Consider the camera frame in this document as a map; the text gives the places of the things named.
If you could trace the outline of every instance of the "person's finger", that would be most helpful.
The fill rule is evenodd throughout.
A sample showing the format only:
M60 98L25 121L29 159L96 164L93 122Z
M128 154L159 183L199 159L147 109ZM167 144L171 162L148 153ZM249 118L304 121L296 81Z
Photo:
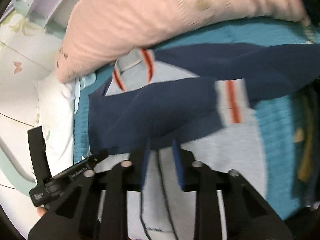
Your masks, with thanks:
M38 207L37 208L37 213L40 217L42 217L46 212L46 209L44 207Z

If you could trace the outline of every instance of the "light blue fabric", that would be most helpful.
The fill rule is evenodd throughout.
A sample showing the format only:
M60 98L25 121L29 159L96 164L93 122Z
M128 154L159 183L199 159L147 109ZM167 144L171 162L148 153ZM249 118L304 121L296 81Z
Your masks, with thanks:
M84 88L80 92L78 111L75 116L74 125L74 163L78 163L83 157L87 157L89 151L88 140L88 112L89 112L89 97L99 88L103 82L112 75L113 67L107 65L96 72L96 81Z
M95 73L91 73L84 77L80 77L80 90L91 86L97 80L97 75Z
M155 48L172 48L197 43L247 42L262 46L305 43L307 38L298 23L268 18L243 19L218 23L189 32L157 45ZM79 110L75 119L75 163L86 156L89 149L88 94L98 88L109 76L111 69L97 72L97 81L81 91ZM293 143L297 127L304 126L299 94L260 102L256 106L261 136L265 145L268 167L267 200L282 217L288 217L300 207L302 185L296 181L297 165L303 145Z

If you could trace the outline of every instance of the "pink pillow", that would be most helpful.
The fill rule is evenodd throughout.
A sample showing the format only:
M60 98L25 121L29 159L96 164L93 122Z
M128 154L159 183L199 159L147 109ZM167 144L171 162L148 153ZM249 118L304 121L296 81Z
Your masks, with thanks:
M69 82L127 54L221 21L272 16L309 24L301 0L80 0L56 57Z

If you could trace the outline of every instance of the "striped cuff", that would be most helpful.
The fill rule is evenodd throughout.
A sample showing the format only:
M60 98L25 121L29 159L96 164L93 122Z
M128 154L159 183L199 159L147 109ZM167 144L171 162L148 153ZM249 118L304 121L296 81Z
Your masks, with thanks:
M216 81L217 112L223 126L247 121L250 108L244 79Z

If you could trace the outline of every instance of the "white stripe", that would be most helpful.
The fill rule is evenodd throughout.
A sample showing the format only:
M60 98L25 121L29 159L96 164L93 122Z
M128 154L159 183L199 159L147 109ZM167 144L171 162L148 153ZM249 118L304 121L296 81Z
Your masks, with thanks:
M220 120L223 126L229 126L233 124L231 119L232 111L229 106L228 91L226 89L225 80L219 80L215 82L215 90L217 92L217 112L220 116ZM244 79L233 80L233 85L235 89L235 100L238 106L238 113L241 122L246 122L249 118L251 111L250 103L248 100L247 89Z
M230 110L229 103L228 103L228 94L226 91L226 81L219 80L216 81L215 90L217 93L217 112L220 116L220 120L223 126L231 125L231 117L230 117Z
M250 103L248 99L245 80L244 79L234 80L234 85L235 85L236 104L238 105L238 112L241 116L241 121L247 122L249 120L249 115L252 113L252 111L248 111L248 109L250 109Z

